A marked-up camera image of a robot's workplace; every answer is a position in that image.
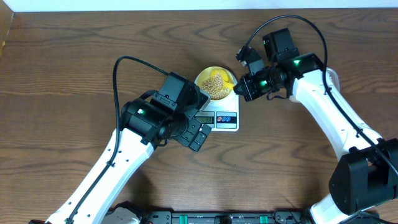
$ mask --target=white backdrop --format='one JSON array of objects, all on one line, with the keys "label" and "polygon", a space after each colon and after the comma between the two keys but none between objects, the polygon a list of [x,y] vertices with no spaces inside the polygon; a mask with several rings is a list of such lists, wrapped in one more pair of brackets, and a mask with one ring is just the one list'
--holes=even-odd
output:
[{"label": "white backdrop", "polygon": [[398,0],[4,0],[14,12],[398,7]]}]

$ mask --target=green led indicator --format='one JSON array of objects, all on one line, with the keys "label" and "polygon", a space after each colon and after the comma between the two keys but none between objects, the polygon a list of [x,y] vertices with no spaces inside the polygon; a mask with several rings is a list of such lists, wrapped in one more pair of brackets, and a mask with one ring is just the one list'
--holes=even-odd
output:
[{"label": "green led indicator", "polygon": [[294,60],[293,63],[297,66],[300,63],[300,60]]}]

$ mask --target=brown tabletop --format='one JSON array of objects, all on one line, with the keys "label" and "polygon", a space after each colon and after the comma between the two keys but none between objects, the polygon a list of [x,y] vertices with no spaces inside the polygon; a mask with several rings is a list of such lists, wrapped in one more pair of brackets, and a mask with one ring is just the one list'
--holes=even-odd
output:
[{"label": "brown tabletop", "polygon": [[[111,72],[133,55],[194,80],[221,66],[240,77],[235,53],[264,21],[298,14],[316,23],[329,66],[356,112],[385,139],[398,137],[398,10],[311,9],[18,13],[0,59],[0,223],[45,220],[71,196],[115,128]],[[316,33],[288,27],[301,53],[323,58]],[[165,77],[143,65],[119,67],[120,104]],[[337,160],[329,141],[298,103],[240,100],[240,129],[211,133],[199,153],[175,141],[156,150],[115,203],[142,208],[264,211],[307,208],[328,193]],[[377,207],[398,222],[398,200]]]}]

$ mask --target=white scale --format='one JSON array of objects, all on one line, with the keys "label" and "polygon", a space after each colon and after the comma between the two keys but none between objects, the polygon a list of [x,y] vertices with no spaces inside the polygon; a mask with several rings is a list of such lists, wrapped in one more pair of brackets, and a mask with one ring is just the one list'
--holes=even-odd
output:
[{"label": "white scale", "polygon": [[[202,71],[195,79],[198,84],[199,76],[210,73],[213,69],[224,69],[221,67],[210,67]],[[234,84],[238,84],[234,75],[227,71],[228,76],[233,78]],[[207,107],[195,115],[196,120],[211,127],[211,131],[237,131],[239,129],[239,96],[232,91],[222,100],[211,100]]]}]

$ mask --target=cereal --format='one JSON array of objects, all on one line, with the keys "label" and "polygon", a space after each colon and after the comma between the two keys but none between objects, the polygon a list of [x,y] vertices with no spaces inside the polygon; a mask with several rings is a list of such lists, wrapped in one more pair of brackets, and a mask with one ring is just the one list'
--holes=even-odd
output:
[{"label": "cereal", "polygon": [[201,88],[210,94],[212,100],[220,100],[228,95],[229,89],[223,88],[223,86],[224,82],[220,74],[201,83]]}]

